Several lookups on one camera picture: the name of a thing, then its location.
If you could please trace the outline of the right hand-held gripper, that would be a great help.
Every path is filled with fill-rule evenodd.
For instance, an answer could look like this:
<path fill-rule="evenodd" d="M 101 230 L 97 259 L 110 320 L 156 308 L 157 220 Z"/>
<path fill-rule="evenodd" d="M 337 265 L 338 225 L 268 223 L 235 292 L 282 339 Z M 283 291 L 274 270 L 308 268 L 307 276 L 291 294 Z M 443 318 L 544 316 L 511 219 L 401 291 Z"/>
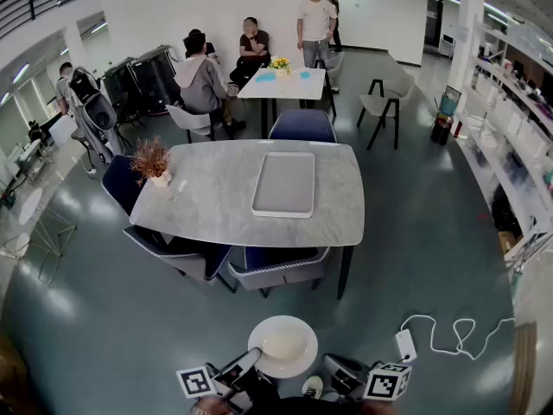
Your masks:
<path fill-rule="evenodd" d="M 324 354 L 322 365 L 334 378 L 334 389 L 351 401 L 362 399 L 395 401 L 407 390 L 411 366 L 378 361 L 372 367 L 358 361 L 346 361 L 335 354 Z"/>

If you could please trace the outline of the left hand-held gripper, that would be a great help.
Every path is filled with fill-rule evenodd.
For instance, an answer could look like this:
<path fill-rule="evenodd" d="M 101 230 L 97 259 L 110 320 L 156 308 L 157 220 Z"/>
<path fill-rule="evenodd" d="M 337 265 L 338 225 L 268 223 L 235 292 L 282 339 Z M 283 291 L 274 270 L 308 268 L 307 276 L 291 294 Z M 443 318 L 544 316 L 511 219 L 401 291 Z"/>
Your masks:
<path fill-rule="evenodd" d="M 187 399 L 199 401 L 203 397 L 216 396 L 224 400 L 232 412 L 248 412 L 253 404 L 247 392 L 239 388 L 238 379 L 244 377 L 246 368 L 252 368 L 263 352 L 254 347 L 222 368 L 206 362 L 176 372 L 177 379 Z"/>

